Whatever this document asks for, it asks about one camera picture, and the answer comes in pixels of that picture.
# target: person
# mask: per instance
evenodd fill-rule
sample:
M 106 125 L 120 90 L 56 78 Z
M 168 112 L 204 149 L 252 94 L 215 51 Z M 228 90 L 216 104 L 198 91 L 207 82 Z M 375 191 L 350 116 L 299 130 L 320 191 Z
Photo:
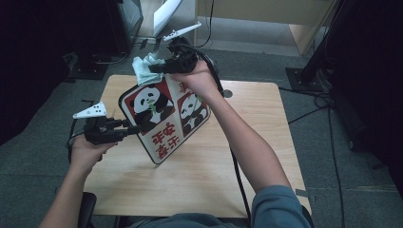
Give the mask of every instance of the person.
M 311 227 L 270 144 L 226 102 L 206 62 L 198 61 L 189 74 L 170 77 L 185 83 L 200 95 L 214 112 L 240 168 L 256 192 L 252 203 L 252 227 Z M 72 147 L 71 166 L 55 201 L 40 227 L 76 227 L 86 176 L 99 157 L 114 143 L 93 145 L 77 137 Z M 235 227 L 206 214 L 186 213 L 131 227 Z

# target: sleeve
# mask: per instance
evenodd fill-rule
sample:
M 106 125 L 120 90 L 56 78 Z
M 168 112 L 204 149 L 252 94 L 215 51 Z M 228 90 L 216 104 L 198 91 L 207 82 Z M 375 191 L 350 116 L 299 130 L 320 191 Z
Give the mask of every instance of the sleeve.
M 311 227 L 302 206 L 287 186 L 261 189 L 252 203 L 252 227 Z

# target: crumpled cloth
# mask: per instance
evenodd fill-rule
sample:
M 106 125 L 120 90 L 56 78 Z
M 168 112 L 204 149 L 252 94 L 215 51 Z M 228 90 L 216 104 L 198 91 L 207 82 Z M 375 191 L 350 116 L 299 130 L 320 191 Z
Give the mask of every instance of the crumpled cloth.
M 144 59 L 135 57 L 133 59 L 133 69 L 137 76 L 137 84 L 145 86 L 156 84 L 163 80 L 163 73 L 152 73 L 148 66 L 155 64 L 164 64 L 164 59 L 157 59 L 157 53 L 148 53 Z

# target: hand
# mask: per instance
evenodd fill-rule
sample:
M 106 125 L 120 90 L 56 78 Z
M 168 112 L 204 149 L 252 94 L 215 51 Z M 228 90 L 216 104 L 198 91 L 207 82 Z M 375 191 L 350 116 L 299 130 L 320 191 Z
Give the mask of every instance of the hand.
M 70 170 L 87 176 L 101 156 L 116 144 L 112 142 L 94 145 L 84 135 L 77 136 L 72 146 Z
M 195 69 L 191 73 L 175 73 L 171 75 L 171 79 L 185 83 L 193 92 L 204 99 L 217 94 L 220 96 L 216 82 L 205 61 L 198 61 Z

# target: white plastic bracket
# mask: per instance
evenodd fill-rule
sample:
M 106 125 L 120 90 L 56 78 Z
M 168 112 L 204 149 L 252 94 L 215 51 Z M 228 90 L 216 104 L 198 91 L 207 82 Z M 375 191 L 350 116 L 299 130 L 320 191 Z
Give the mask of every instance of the white plastic bracket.
M 198 27 L 200 27 L 202 25 L 202 23 L 200 23 L 200 22 L 198 22 L 198 24 L 196 24 L 196 25 L 194 25 L 194 26 L 191 26 L 191 27 L 188 27 L 188 28 L 183 28 L 183 29 L 180 29 L 180 30 L 172 30 L 172 33 L 171 34 L 169 34 L 169 35 L 167 35 L 167 36 L 164 36 L 163 37 L 163 40 L 164 41 L 168 41 L 168 40 L 171 40 L 171 39 L 173 39 L 173 38 L 175 38 L 175 37 L 178 37 L 178 36 L 180 36 L 180 35 L 182 35 L 182 34 L 185 34 L 185 33 L 187 33 L 188 31 L 190 31 L 190 30 L 193 30 L 193 29 L 195 29 L 195 28 L 198 28 Z
M 73 119 L 83 119 L 83 118 L 90 118 L 90 117 L 100 117 L 106 116 L 106 108 L 103 102 L 99 102 L 79 113 L 73 115 Z

